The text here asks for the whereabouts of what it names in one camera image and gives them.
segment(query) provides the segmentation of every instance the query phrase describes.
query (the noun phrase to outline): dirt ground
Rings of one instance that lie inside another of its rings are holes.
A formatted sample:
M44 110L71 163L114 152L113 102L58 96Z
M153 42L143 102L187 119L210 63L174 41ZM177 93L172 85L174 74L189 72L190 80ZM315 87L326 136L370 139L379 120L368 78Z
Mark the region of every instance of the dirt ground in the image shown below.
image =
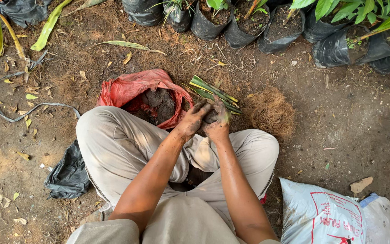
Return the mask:
M59 2L54 1L50 9ZM73 1L63 14L81 4L82 1ZM28 36L19 41L34 60L43 51L32 51L30 46L43 24L27 30L13 26L17 34ZM17 56L8 31L3 33L7 45L0 58L0 77L23 70L16 62L16 67L4 72L7 56ZM123 40L122 34L126 41L148 45L167 56L109 44L95 46L103 41ZM274 181L264 205L280 236L282 193L278 177L352 196L349 184L372 176L373 183L357 197L376 192L390 200L390 74L377 74L370 66L317 69L311 59L311 47L299 37L283 53L261 53L256 43L234 50L226 44L223 34L210 42L198 40L191 32L178 34L167 24L162 29L133 25L121 2L108 0L61 17L46 46L52 53L46 57L53 60L35 69L28 84L23 84L21 78L10 79L20 85L13 96L7 94L12 91L10 84L0 82L0 108L11 118L18 116L12 111L16 105L18 110L29 110L24 90L34 86L35 81L41 87L53 86L52 97L43 88L37 90L39 99L33 100L35 104L66 103L83 114L95 107L102 81L156 68L164 69L177 84L187 84L196 74L219 85L241 100L244 113L250 113L244 109L245 101L250 99L248 94L263 91L266 84L278 87L296 109L297 125L290 140L281 140ZM133 56L123 64L129 52ZM196 60L200 55L205 58ZM218 61L230 65L214 66ZM87 78L83 82L81 70ZM44 111L38 108L30 119L32 124L27 130L24 120L10 123L0 116L0 195L13 199L14 193L19 193L7 208L0 205L0 243L64 243L72 227L77 228L80 220L104 203L93 187L78 199L46 200L46 168L54 167L75 139L76 119L71 109L61 107ZM232 131L250 127L244 115L233 118ZM16 152L27 153L30 159ZM16 218L28 223L16 223Z

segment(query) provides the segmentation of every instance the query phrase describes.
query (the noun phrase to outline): leg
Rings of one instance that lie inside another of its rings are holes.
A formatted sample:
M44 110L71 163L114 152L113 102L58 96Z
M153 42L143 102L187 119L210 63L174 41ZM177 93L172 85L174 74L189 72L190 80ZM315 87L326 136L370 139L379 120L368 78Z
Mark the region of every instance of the leg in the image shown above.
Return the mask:
M278 141L274 136L257 129L232 133L230 140L249 184L261 199L273 176L279 154ZM208 138L204 138L198 145L187 148L187 150L192 155L194 166L215 172L195 189L188 191L186 195L200 197L223 213L231 223L222 189L216 146Z
M121 108L100 106L86 112L76 126L79 148L97 194L112 207L147 164L168 132ZM170 181L182 182L188 170L181 153ZM165 188L163 198L179 193Z

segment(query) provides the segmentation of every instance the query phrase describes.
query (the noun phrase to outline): red plastic bag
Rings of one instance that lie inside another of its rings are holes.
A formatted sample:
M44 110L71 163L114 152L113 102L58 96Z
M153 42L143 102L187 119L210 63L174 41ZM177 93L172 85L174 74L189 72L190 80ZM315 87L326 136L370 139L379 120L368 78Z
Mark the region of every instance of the red plastic bag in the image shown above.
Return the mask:
M174 84L163 69L151 69L134 74L124 74L108 82L103 81L97 106L115 106L120 108L147 89L156 91L157 88L170 89L171 97L176 104L174 116L157 125L157 127L161 129L174 128L186 114L181 108L183 97L189 102L191 108L193 107L193 101L189 93L182 87ZM146 109L145 106L147 106L142 102L134 103L134 105L137 106L136 109Z

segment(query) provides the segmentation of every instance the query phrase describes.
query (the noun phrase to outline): hand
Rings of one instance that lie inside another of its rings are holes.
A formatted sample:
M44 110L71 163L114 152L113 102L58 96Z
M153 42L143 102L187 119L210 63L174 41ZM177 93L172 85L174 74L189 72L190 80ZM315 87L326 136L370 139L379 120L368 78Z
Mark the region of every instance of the hand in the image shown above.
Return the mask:
M181 122L171 131L181 137L184 142L189 141L201 126L202 119L211 110L211 105L206 99L195 104L189 109Z
M230 114L227 112L222 100L215 94L213 109L218 113L217 120L211 124L202 123L202 130L215 144L223 140L229 140L230 133Z

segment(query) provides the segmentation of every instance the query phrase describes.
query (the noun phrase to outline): black polybag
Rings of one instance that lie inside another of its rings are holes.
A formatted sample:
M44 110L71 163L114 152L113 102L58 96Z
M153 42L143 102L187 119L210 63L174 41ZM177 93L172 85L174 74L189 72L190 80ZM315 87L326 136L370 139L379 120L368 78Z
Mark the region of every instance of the black polybag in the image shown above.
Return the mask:
M263 35L258 38L258 50L260 50L263 53L276 53L280 51L284 51L294 40L297 39L297 37L300 36L300 34L304 30L305 26L305 14L302 11L299 11L300 17L302 19L302 29L298 33L295 33L294 35L286 36L281 39L275 40L273 42L270 42L269 39L267 38L267 33L269 32L270 25L274 19L276 9L281 8L284 6L291 6L291 4L284 4L280 5L270 13L270 19L269 19L269 24L267 25L266 30L263 32Z
M22 28L37 25L48 16L48 5L52 0L43 0L38 5L35 0L3 0L0 2L0 14L11 19Z
M44 185L51 189L47 199L76 198L87 192L90 180L78 140L66 149L61 161L46 177Z
M192 17L194 15L193 5L185 11L181 11L177 5L172 6L171 4L166 7L168 3L163 3L163 8L165 9L165 16L169 13L166 18L166 22L172 26L172 28L178 32L185 32L191 26Z
M219 33L225 28L225 26L230 23L231 19L234 17L234 7L232 7L230 4L229 8L230 18L228 19L228 21L223 23L222 25L215 25L210 22L201 12L201 10L199 9L198 2L195 7L195 15L191 25L192 33L198 38L203 39L205 41L213 40L216 36L219 35Z
M270 12L266 4L264 4L263 7L268 13ZM246 34L244 31L239 29L236 17L233 14L231 23L225 29L224 35L225 40L227 40L231 48L241 48L254 41L258 36L263 33L263 31L261 31L257 36Z
M162 3L159 0L121 0L121 2L124 11L129 14L129 21L138 25L155 26L163 20L163 5L156 5Z
M321 19L316 21L316 10L314 9L305 22L305 30L303 31L302 36L310 43L316 43L341 30L347 24L348 23L332 25L324 23Z

